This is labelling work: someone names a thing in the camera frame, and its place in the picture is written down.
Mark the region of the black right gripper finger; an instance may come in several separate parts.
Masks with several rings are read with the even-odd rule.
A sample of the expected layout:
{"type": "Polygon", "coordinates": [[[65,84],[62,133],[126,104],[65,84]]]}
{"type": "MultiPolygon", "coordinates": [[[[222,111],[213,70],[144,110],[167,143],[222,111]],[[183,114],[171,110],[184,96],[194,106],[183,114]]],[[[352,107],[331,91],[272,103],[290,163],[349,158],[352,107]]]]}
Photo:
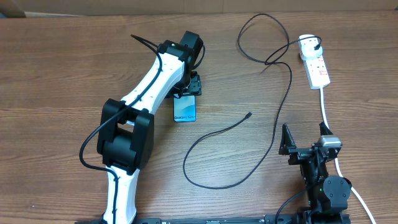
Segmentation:
{"type": "Polygon", "coordinates": [[[279,155],[289,155],[296,148],[297,147],[289,127],[284,123],[282,125],[282,138],[279,147],[279,155]]]}
{"type": "Polygon", "coordinates": [[[330,129],[327,127],[327,125],[324,122],[321,122],[319,124],[320,127],[320,135],[325,136],[325,135],[333,135],[333,133],[330,131],[330,129]]]}

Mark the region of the Samsung Galaxy smartphone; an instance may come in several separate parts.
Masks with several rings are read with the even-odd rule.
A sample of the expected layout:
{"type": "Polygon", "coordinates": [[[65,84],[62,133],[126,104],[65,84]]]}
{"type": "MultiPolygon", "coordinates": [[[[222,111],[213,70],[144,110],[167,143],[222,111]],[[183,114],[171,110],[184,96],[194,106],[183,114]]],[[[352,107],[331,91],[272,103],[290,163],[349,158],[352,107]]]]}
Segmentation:
{"type": "Polygon", "coordinates": [[[195,122],[197,120],[195,96],[174,98],[174,121],[178,123],[195,122]]]}

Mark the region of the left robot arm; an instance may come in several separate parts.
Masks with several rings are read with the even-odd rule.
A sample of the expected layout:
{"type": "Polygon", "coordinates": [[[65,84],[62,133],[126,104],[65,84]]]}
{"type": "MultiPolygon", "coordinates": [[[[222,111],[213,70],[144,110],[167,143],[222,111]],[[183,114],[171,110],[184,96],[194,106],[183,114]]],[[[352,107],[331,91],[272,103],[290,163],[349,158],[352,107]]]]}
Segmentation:
{"type": "Polygon", "coordinates": [[[159,45],[136,40],[154,51],[155,61],[133,91],[103,106],[97,152],[108,173],[108,202],[100,223],[134,223],[138,175],[154,148],[154,117],[161,102],[201,95],[196,68],[205,46],[198,34],[187,31],[180,42],[159,45]]]}

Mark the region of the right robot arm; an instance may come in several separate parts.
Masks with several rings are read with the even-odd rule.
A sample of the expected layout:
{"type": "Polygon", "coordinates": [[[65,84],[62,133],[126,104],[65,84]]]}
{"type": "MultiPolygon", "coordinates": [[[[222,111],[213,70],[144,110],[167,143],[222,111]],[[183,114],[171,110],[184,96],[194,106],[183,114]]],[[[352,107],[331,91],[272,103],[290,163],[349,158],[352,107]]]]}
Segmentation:
{"type": "Polygon", "coordinates": [[[286,124],[282,125],[282,138],[279,154],[289,156],[290,165],[300,166],[305,188],[289,198],[278,209],[275,223],[281,223],[283,208],[300,195],[306,193],[308,206],[301,207],[297,213],[289,215],[286,223],[350,223],[348,199],[352,183],[345,177],[330,175],[326,163],[338,157],[343,143],[334,135],[325,123],[320,123],[320,137],[307,148],[298,148],[286,124]]]}

